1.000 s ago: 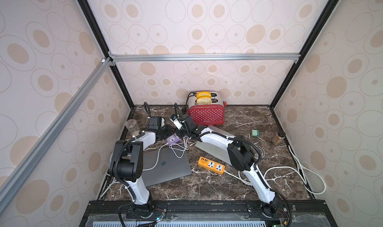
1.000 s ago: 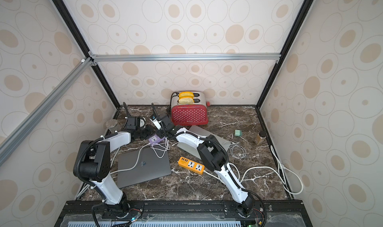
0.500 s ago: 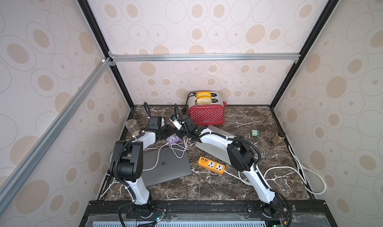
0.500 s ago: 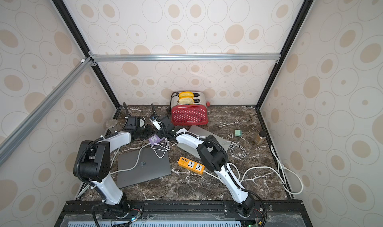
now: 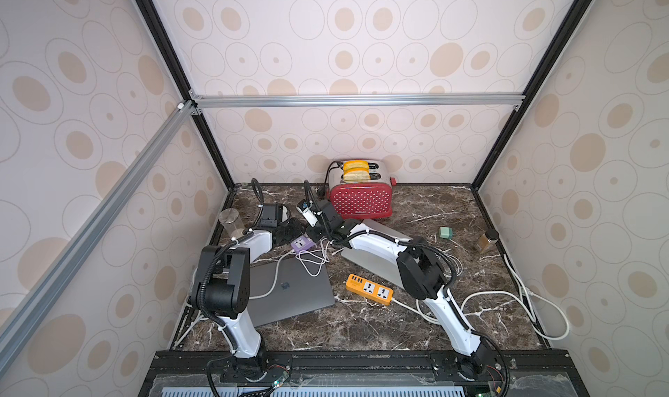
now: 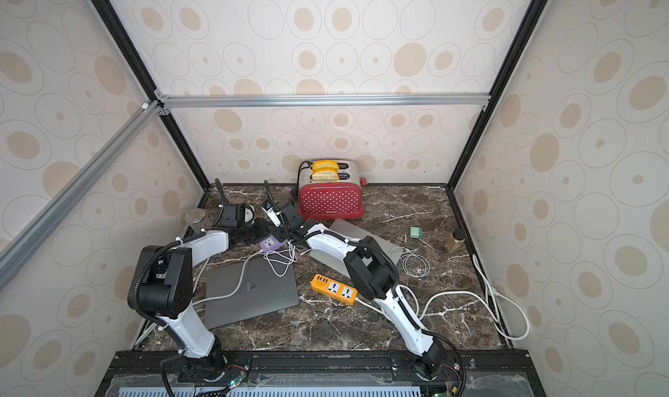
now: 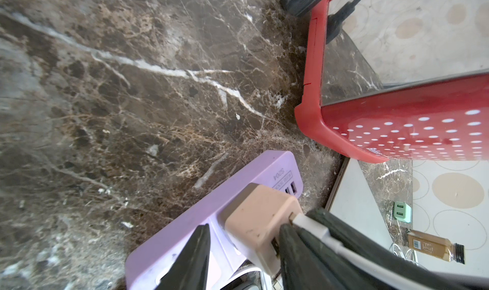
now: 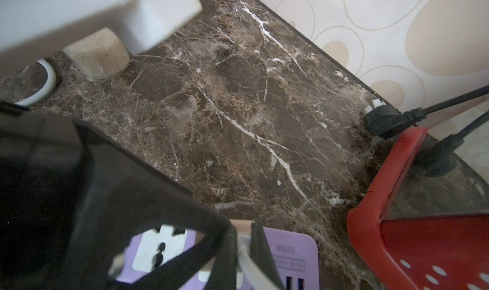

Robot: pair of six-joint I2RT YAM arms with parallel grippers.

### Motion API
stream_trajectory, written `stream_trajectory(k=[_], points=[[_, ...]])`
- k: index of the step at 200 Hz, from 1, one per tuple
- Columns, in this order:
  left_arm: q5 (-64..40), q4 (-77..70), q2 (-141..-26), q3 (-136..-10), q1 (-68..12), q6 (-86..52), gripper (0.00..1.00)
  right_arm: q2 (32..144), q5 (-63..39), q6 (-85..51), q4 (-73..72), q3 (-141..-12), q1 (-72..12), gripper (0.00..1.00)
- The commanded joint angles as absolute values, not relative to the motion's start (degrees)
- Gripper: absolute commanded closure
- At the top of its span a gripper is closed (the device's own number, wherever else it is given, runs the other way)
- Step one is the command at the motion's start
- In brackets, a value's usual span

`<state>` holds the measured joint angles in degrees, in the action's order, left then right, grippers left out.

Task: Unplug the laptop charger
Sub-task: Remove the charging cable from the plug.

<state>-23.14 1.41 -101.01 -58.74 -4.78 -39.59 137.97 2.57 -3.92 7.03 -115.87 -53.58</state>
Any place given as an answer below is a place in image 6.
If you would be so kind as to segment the green charger plug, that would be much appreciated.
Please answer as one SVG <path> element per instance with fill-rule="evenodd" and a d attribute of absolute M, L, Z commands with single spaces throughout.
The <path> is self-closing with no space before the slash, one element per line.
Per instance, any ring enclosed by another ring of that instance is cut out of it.
<path fill-rule="evenodd" d="M 423 229 L 421 227 L 412 226 L 409 229 L 409 237 L 414 239 L 421 239 L 423 237 Z"/>

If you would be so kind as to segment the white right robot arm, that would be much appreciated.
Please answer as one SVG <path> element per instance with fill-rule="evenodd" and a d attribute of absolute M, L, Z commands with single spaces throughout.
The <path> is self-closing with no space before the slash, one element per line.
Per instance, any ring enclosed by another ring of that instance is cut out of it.
<path fill-rule="evenodd" d="M 399 287 L 397 266 L 374 238 L 350 238 L 325 224 L 302 217 L 293 202 L 277 205 L 268 198 L 262 206 L 276 226 L 275 235 L 292 245 L 308 245 L 343 262 L 353 287 L 375 302 L 397 328 L 410 353 L 416 356 L 414 370 L 424 379 L 437 377 L 446 350 L 419 320 Z"/>

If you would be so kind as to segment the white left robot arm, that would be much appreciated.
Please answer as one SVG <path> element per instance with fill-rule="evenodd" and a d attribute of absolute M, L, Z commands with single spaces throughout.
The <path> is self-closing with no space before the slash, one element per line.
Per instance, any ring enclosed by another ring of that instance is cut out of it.
<path fill-rule="evenodd" d="M 212 359 L 221 347 L 194 309 L 193 268 L 212 256 L 264 237 L 268 225 L 254 207 L 226 203 L 210 228 L 167 245 L 148 245 L 139 254 L 127 296 L 128 306 L 166 331 L 191 360 Z"/>

